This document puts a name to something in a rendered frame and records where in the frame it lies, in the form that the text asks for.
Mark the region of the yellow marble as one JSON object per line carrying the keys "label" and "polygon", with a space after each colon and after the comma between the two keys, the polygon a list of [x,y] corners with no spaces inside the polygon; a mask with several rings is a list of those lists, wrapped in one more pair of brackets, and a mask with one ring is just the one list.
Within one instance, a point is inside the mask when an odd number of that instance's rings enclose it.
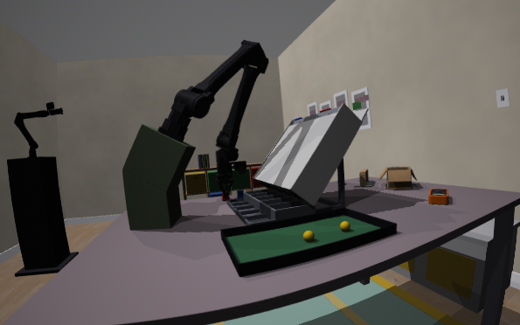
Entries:
{"label": "yellow marble", "polygon": [[308,241],[308,242],[309,242],[309,241],[312,241],[312,240],[314,239],[314,236],[315,236],[315,235],[314,235],[314,233],[313,233],[312,231],[306,231],[306,232],[304,232],[304,234],[303,234],[303,238],[304,238],[304,240],[306,240],[306,241]]}
{"label": "yellow marble", "polygon": [[350,229],[350,223],[347,222],[347,221],[343,221],[341,224],[340,224],[340,228],[342,231],[346,232]]}

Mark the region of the orange digital multimeter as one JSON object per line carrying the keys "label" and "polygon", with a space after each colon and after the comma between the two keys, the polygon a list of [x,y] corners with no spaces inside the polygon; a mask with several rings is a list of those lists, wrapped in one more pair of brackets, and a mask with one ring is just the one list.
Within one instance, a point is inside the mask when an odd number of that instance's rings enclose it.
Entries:
{"label": "orange digital multimeter", "polygon": [[429,204],[448,204],[447,189],[430,189]]}

